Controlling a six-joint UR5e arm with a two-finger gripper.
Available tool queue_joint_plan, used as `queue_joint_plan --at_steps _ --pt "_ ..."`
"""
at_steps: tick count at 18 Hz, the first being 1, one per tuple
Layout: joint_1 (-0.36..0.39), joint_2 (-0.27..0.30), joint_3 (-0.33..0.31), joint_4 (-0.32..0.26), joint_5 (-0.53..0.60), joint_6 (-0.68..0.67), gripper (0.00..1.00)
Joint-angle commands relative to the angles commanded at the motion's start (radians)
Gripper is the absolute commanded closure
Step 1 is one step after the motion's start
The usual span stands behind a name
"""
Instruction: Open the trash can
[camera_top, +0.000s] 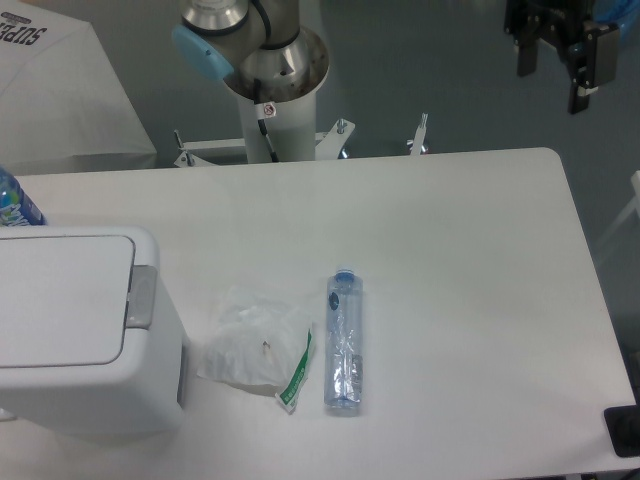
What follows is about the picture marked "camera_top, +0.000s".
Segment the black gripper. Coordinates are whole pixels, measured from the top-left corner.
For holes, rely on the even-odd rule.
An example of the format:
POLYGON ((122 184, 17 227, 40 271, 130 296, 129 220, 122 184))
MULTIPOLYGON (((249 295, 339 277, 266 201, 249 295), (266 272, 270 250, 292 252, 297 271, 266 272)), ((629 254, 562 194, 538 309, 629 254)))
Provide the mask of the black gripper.
POLYGON ((537 68, 538 44, 568 51, 571 79, 568 111, 586 110, 590 96, 616 78, 621 31, 616 23, 594 23, 594 1, 507 1, 503 31, 517 47, 519 77, 537 68))

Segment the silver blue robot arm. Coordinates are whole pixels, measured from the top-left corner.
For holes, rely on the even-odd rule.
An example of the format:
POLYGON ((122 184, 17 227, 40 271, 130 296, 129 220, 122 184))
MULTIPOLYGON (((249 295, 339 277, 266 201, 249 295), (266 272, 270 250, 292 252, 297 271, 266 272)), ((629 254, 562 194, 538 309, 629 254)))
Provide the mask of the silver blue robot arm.
MULTIPOLYGON (((619 45, 636 1, 596 14, 592 1, 508 1, 503 31, 517 51, 517 74, 531 75, 538 47, 554 49, 570 80, 568 110, 586 110, 613 81, 619 45)), ((201 76, 224 81, 255 103, 298 99, 322 82, 328 56, 300 22, 297 1, 183 1, 173 44, 201 76)))

